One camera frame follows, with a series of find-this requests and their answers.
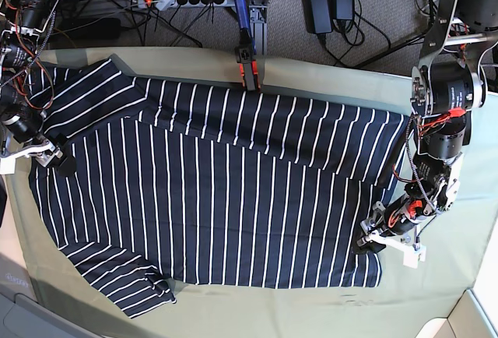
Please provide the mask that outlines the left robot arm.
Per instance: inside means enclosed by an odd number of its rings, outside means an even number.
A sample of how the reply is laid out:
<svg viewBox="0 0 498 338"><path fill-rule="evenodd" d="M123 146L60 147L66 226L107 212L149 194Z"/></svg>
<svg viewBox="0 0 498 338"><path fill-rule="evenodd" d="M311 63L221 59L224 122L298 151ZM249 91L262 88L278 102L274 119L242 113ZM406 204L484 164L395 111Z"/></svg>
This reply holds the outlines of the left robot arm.
<svg viewBox="0 0 498 338"><path fill-rule="evenodd" d="M374 204L360 224L354 252L392 247L422 261L421 233L457 197L471 112L483 106L489 90L482 60L496 46L497 0L439 0L412 70L412 114L405 130L405 142L416 145L405 150L412 177L396 201Z"/></svg>

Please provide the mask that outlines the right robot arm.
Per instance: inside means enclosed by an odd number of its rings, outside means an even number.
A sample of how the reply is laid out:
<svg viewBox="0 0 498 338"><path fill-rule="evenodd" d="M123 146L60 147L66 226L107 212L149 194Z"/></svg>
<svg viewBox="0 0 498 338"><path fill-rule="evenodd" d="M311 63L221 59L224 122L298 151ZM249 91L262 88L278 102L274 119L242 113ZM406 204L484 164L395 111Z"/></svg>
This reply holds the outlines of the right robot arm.
<svg viewBox="0 0 498 338"><path fill-rule="evenodd" d="M1 0L1 173L13 174L16 161L33 158L63 177L76 171L64 136L43 130L55 97L54 80L40 61L52 35L60 0ZM49 85L49 98L35 104L28 76L38 68Z"/></svg>

